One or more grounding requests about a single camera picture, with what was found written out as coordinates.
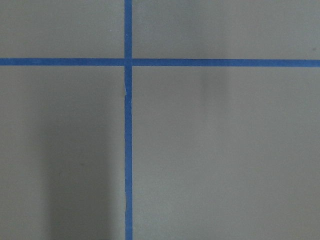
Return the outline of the brown paper table cover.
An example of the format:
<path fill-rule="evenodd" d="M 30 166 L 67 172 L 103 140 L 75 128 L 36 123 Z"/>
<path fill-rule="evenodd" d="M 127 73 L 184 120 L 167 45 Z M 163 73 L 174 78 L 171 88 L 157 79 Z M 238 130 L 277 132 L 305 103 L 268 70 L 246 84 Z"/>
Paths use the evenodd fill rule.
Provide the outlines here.
<path fill-rule="evenodd" d="M 135 58 L 318 59 L 317 0 L 135 0 Z M 136 240 L 317 240 L 320 70 L 133 67 Z M 124 68 L 2 66 L 0 237 L 125 237 Z"/>

